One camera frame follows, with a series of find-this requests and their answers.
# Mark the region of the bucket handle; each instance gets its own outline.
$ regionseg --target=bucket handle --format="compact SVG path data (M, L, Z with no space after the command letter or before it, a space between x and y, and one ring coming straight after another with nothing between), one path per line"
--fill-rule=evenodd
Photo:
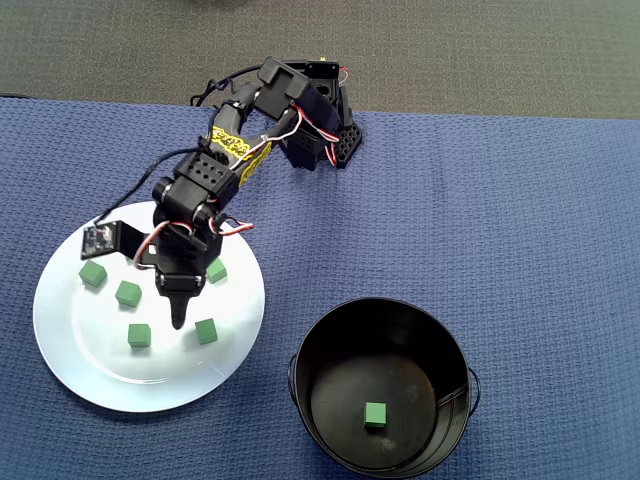
M297 407L298 406L298 402L296 400L296 393L295 393L295 388L294 388L294 382L295 379L294 377L294 367L293 364L296 360L296 357L298 355L296 353L294 353L291 356L291 359L289 359L289 368L287 368L287 384L289 385L289 395L291 395L291 401L293 402L293 404ZM473 407L471 407L471 410L469 411L469 418L471 418L473 416L473 414L476 411L476 408L478 408L478 404L480 403L480 396L482 394L482 388L480 386L480 379L478 378L478 375L476 374L476 372L473 371L473 368L469 367L469 372L471 373L471 375L473 375L473 378L476 381L476 388L478 393L476 393L476 401L473 402Z
M297 407L298 406L298 402L296 401L296 392L295 389L293 387L295 379L293 378L294 372L293 372L293 364L296 360L296 357L298 356L297 353L294 353L291 356L291 360L289 360L289 368L287 369L287 383L289 384L289 395L291 395L291 401L293 401L293 404Z
M476 375L476 372L474 372L471 367L469 367L469 372L471 372L471 375L473 375L478 390L478 393L476 393L476 401L473 403L473 407L471 407L471 410L469 411L469 418L471 418L473 413L476 411L476 408L478 408L478 403L480 402L480 393L482 392L482 389L480 388L480 379L478 378L478 375Z

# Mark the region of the white plate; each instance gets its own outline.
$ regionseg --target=white plate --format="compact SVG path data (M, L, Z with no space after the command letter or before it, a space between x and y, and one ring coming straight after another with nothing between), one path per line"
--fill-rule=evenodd
M153 229L155 203L115 210L143 232ZM247 357L264 313L264 283L258 262L240 235L225 238L220 259L227 278L207 281L189 301L184 327L171 326L169 300L155 286L154 270L140 271L120 253L94 259L107 270L96 291L78 276L82 230L53 254L42 272L33 302L33 328L40 352L60 381L82 398L124 412L178 407L209 393ZM137 308L115 298L121 280L140 285ZM200 345L195 322L213 318L218 340ZM151 347L127 343L130 323L151 327Z

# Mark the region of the screw hole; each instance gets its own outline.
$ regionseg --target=screw hole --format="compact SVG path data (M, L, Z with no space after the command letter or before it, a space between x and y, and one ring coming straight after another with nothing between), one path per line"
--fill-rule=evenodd
M326 85L318 85L316 87L316 90L318 90L320 94L325 97L331 93L331 89Z

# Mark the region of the floor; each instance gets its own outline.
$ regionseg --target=floor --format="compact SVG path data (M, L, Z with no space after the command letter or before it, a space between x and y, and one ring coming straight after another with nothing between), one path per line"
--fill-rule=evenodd
M640 118L638 0L0 4L2 93L185 104L268 55L340 61L356 110Z

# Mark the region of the blue tablecloth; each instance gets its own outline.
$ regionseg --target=blue tablecloth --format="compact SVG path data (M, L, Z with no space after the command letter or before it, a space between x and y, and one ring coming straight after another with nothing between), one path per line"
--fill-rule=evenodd
M155 156L194 145L210 112L0 101L1 478L355 478L308 436L286 366L323 313L370 295L432 312L483 381L426 478L640 478L638 121L360 113L344 171L277 151L228 208L256 224L245 238L267 294L245 363L158 414L67 391L33 335L40 272Z

